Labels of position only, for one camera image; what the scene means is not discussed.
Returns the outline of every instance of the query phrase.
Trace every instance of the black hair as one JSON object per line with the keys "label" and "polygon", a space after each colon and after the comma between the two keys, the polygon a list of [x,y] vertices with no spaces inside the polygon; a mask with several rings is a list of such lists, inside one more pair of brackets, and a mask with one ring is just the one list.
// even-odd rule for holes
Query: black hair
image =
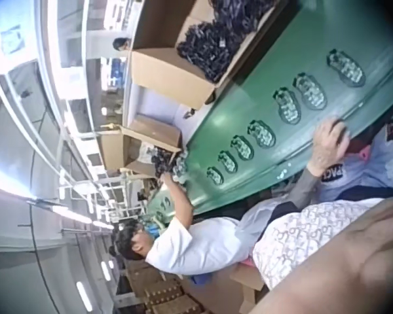
{"label": "black hair", "polygon": [[130,40],[128,38],[118,37],[112,43],[112,46],[115,50],[121,51],[121,47],[125,46],[126,43],[129,44]]}
{"label": "black hair", "polygon": [[109,255],[111,255],[112,257],[117,257],[117,252],[116,252],[115,247],[113,245],[111,245],[107,251],[108,251]]}
{"label": "black hair", "polygon": [[132,246],[134,242],[132,238],[135,236],[138,231],[138,220],[136,219],[128,219],[125,222],[124,229],[122,229],[117,234],[117,238],[115,240],[115,245],[117,246],[117,250],[119,254],[121,254],[127,260],[143,260],[140,254],[135,253],[132,250]]}

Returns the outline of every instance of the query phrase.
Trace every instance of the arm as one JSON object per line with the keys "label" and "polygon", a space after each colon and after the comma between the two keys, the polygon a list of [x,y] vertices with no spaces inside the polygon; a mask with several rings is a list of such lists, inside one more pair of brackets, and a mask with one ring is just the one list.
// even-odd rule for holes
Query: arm
{"label": "arm", "polygon": [[311,201],[314,189],[326,169],[343,158],[349,146],[346,126],[336,118],[322,122],[313,135],[313,153],[306,169],[288,194],[298,209],[304,209]]}
{"label": "arm", "polygon": [[189,229],[192,225],[194,207],[186,196],[186,193],[173,181],[170,174],[163,174],[162,180],[168,187],[170,196],[172,197],[175,207],[175,217],[186,229]]}
{"label": "arm", "polygon": [[381,313],[392,297],[393,199],[389,199],[310,256],[250,314]]}

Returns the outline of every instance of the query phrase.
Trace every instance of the white shirt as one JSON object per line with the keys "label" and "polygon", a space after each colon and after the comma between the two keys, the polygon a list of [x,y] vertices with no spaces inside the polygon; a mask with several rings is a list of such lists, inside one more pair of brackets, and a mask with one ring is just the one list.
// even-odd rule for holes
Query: white shirt
{"label": "white shirt", "polygon": [[200,275],[241,262],[252,250],[236,237],[238,221],[212,218],[187,230],[177,218],[156,239],[145,261],[161,271]]}
{"label": "white shirt", "polygon": [[271,222],[253,250],[253,261],[268,288],[274,288],[310,255],[381,200],[320,203]]}

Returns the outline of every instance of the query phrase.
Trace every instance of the pink object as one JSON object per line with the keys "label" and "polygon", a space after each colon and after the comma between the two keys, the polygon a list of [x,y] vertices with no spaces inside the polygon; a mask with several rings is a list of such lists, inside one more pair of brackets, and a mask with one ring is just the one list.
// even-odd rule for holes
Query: pink object
{"label": "pink object", "polygon": [[358,154],[363,161],[367,162],[371,154],[371,146],[367,145]]}
{"label": "pink object", "polygon": [[248,257],[247,259],[241,261],[240,263],[242,263],[246,266],[256,267],[255,264],[253,263],[253,260],[251,257]]}

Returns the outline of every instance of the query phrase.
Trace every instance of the blurry hand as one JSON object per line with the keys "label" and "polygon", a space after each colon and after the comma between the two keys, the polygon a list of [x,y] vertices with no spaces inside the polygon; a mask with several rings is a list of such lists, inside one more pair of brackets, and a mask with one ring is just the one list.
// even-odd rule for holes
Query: blurry hand
{"label": "blurry hand", "polygon": [[173,183],[173,178],[172,175],[169,172],[165,172],[160,176],[160,180],[166,184],[169,185],[170,183]]}
{"label": "blurry hand", "polygon": [[313,153],[307,169],[316,177],[321,177],[325,170],[339,162],[349,146],[349,132],[346,125],[338,118],[323,121],[313,135]]}

